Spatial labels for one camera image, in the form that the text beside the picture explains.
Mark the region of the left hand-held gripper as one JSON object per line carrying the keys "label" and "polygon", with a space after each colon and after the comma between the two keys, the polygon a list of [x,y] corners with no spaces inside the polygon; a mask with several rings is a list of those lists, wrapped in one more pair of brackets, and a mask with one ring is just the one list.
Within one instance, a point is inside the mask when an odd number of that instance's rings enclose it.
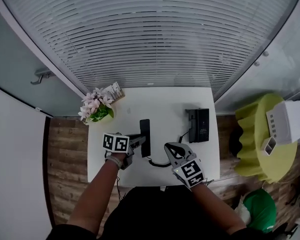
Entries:
{"label": "left hand-held gripper", "polygon": [[[130,137],[137,137],[134,139],[134,147],[139,147],[146,141],[146,137],[140,136],[140,133],[130,134],[129,136],[112,133],[103,134],[102,148],[105,150],[105,160],[113,161],[121,170],[125,170],[133,161],[134,151],[130,144]],[[107,155],[107,153],[126,153],[126,157],[123,161],[120,161],[111,155]]]}

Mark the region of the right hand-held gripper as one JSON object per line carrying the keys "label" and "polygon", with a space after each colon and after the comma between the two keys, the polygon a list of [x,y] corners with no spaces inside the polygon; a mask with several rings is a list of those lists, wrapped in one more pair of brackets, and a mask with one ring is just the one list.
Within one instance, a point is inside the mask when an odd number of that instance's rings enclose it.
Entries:
{"label": "right hand-held gripper", "polygon": [[172,165],[172,172],[188,189],[202,183],[206,178],[202,163],[188,145],[178,142],[168,142],[164,150]]}

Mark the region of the person's left hand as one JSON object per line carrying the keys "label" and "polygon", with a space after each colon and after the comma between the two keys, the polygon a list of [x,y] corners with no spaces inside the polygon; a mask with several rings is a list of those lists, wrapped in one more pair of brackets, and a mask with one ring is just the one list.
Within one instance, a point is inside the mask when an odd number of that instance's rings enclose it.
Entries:
{"label": "person's left hand", "polygon": [[126,157],[126,153],[115,153],[115,152],[112,152],[111,153],[111,156],[112,157],[115,157],[116,159],[120,160],[121,162],[125,159]]}

